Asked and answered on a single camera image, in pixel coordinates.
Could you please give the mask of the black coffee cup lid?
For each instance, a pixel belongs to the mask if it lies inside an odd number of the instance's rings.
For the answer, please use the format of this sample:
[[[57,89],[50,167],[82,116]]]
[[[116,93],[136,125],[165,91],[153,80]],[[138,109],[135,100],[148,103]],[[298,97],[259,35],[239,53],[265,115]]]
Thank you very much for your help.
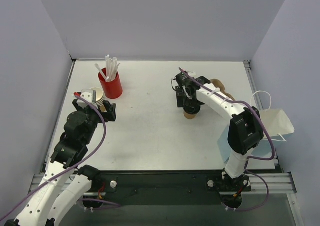
[[[196,115],[200,112],[201,105],[199,105],[199,104],[191,104],[191,105],[185,104],[183,107],[183,110],[185,113],[187,113],[189,115]]]

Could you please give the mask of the brown paper coffee cup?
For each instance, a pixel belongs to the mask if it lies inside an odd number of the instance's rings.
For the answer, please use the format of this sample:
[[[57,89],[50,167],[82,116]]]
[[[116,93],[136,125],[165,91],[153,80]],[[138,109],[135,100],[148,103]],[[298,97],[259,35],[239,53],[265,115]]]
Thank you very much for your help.
[[[188,120],[192,120],[192,119],[194,119],[194,118],[197,116],[196,113],[195,113],[195,114],[190,114],[190,113],[188,113],[188,112],[186,112],[186,111],[183,112],[183,115],[184,115],[184,117],[185,117],[186,119],[188,119]]]

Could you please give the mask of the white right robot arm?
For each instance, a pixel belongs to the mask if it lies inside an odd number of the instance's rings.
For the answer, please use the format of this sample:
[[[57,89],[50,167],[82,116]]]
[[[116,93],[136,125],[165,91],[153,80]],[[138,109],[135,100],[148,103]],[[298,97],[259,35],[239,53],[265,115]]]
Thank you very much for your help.
[[[177,107],[183,109],[187,119],[194,119],[206,105],[229,122],[227,143],[231,152],[221,183],[225,189],[233,190],[245,172],[247,158],[264,138],[259,110],[235,103],[204,76],[193,78],[183,70],[173,80],[177,83],[173,89]]]

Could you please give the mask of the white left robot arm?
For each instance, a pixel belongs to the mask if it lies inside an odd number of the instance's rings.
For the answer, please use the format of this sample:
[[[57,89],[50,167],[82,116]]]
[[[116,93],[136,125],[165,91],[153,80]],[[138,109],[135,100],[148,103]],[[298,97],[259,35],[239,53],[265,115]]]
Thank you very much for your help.
[[[101,111],[97,105],[78,95],[72,104],[76,110],[66,119],[64,132],[39,186],[22,199],[22,202],[27,202],[26,206],[5,225],[58,226],[84,193],[100,189],[100,171],[89,165],[80,165],[102,146],[99,143],[91,153],[88,152],[88,145],[99,124],[103,126],[101,141],[105,140],[106,124],[115,122],[117,118],[116,104],[105,100],[105,111]]]

